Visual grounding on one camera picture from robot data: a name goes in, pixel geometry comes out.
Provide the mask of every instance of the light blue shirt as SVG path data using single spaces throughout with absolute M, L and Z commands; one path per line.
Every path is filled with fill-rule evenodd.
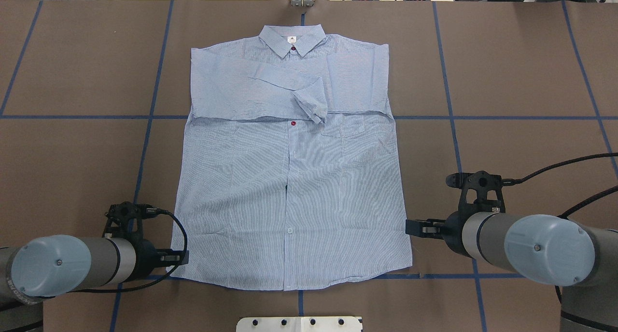
M 175 277 L 313 290 L 411 266 L 387 45 L 265 26 L 191 61 Z

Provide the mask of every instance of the shirt sleeve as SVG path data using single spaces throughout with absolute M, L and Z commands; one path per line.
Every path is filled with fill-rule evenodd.
M 329 111 L 382 112 L 393 118 L 388 101 L 389 46 L 327 57 L 331 88 Z
M 197 117 L 271 116 L 320 123 L 328 111 L 322 77 L 208 49 L 192 49 L 191 98 Z

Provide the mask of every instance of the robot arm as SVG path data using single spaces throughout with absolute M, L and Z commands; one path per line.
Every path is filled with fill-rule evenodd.
M 155 249 L 143 238 L 142 220 L 159 214 L 170 215 L 179 225 L 185 236 L 183 250 Z M 188 262 L 186 233 L 170 212 L 124 202 L 110 206 L 106 216 L 100 238 L 53 235 L 0 249 L 0 332 L 41 327 L 40 303 L 45 299 L 75 291 L 116 292 L 90 288 L 144 279 L 155 268 L 172 266 L 167 277 Z
M 406 233 L 442 239 L 477 261 L 538 283 L 563 286 L 561 331 L 618 330 L 618 233 L 550 215 L 506 213 L 500 176 L 459 173 L 447 185 L 462 190 L 446 220 L 407 220 Z M 468 203 L 468 190 L 477 199 Z M 488 200 L 495 191 L 497 200 Z

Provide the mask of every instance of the light blue cap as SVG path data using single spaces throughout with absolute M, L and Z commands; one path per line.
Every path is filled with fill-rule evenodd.
M 573 221 L 530 215 L 515 222 L 504 238 L 508 261 L 521 275 L 541 284 L 571 286 L 594 266 L 594 245 Z
M 15 287 L 31 297 L 53 297 L 76 288 L 90 271 L 90 250 L 80 239 L 53 235 L 19 249 L 11 267 Z

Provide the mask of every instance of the black bracket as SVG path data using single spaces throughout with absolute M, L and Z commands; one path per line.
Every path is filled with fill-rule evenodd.
M 142 220 L 157 217 L 156 213 L 148 212 L 149 209 L 156 208 L 149 204 L 123 202 L 111 205 L 110 210 L 105 213 L 108 221 L 105 224 L 103 237 L 126 239 L 135 249 L 135 269 L 126 281 L 147 277 L 155 268 L 188 263 L 188 251 L 185 257 L 181 259 L 183 251 L 155 249 L 150 241 L 144 239 Z
M 502 177 L 486 171 L 457 172 L 446 177 L 446 185 L 461 190 L 457 211 L 446 220 L 406 220 L 406 234 L 421 238 L 444 239 L 451 250 L 470 257 L 462 242 L 464 224 L 470 216 L 479 212 L 506 212 Z M 472 203 L 468 203 L 467 200 L 470 190 L 476 192 L 476 198 Z M 489 191 L 496 192 L 496 200 L 488 199 Z

